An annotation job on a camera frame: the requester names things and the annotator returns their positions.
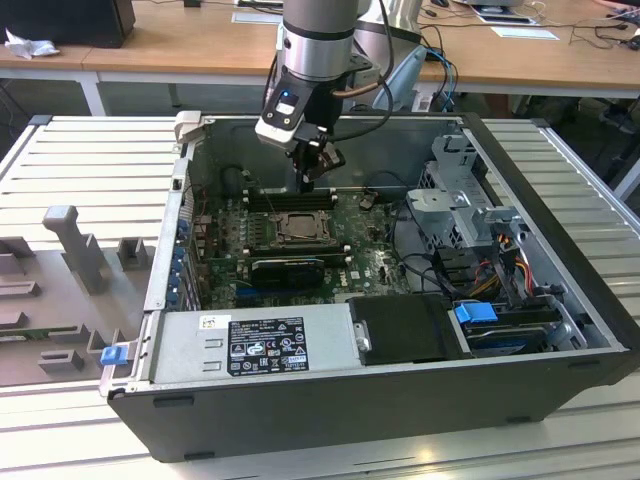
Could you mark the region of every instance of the desk leg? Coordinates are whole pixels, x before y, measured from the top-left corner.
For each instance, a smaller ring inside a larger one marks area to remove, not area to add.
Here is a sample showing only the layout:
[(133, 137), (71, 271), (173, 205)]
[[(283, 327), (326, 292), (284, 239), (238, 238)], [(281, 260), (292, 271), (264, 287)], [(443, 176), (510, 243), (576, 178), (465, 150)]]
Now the desk leg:
[(633, 193), (633, 191), (640, 184), (640, 158), (636, 161), (636, 163), (631, 167), (629, 173), (627, 173), (624, 178), (620, 181), (618, 186), (615, 188), (613, 193), (615, 193), (616, 197), (618, 197), (622, 201), (626, 201), (629, 198), (629, 195)]
[(98, 81), (93, 78), (87, 78), (79, 80), (82, 91), (84, 92), (84, 98), (87, 100), (91, 115), (104, 117), (108, 115), (108, 109), (102, 101), (100, 96), (100, 90), (98, 89)]
[(182, 106), (182, 102), (178, 96), (178, 86), (175, 83), (169, 84), (169, 97), (171, 97), (171, 106), (173, 108), (180, 108)]

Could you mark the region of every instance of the white sticker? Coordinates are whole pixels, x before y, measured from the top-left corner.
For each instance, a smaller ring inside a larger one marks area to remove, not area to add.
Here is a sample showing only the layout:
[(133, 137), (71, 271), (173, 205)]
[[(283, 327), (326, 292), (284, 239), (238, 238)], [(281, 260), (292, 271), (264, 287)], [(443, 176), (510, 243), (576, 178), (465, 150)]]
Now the white sticker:
[(200, 317), (200, 330), (212, 328), (227, 328), (231, 321), (231, 315), (202, 315)]
[(528, 38), (530, 40), (560, 40), (549, 30), (532, 28), (491, 27), (502, 38)]
[(6, 337), (0, 337), (0, 343), (9, 343), (9, 342), (26, 342), (27, 337), (22, 335), (7, 335)]

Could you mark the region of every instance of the computer case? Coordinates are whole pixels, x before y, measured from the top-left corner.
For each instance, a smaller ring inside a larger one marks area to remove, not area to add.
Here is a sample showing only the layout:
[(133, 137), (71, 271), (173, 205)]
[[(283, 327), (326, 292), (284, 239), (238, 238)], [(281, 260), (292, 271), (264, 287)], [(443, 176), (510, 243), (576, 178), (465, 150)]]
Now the computer case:
[[(58, 45), (119, 48), (133, 30), (131, 0), (4, 0), (0, 22), (11, 33)], [(2, 37), (6, 40), (4, 29)]]

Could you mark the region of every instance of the silver cylinder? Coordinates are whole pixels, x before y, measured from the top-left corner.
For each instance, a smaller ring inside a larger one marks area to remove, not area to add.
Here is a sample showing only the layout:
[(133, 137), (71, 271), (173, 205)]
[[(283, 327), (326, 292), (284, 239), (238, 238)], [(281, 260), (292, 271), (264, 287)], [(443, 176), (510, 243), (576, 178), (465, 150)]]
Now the silver cylinder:
[(349, 67), (358, 0), (284, 2), (283, 64), (305, 80), (329, 81)]
[(284, 65), (292, 75), (304, 80), (328, 81), (338, 78), (349, 66), (353, 37), (341, 40), (313, 40), (290, 32), (284, 38)]

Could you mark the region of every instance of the power supply label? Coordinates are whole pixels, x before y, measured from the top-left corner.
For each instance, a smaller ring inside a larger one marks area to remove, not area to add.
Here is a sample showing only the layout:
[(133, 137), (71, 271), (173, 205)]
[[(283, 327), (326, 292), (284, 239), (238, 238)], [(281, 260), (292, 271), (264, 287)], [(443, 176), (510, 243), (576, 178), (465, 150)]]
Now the power supply label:
[(302, 317), (229, 322), (227, 345), (234, 377), (309, 370)]

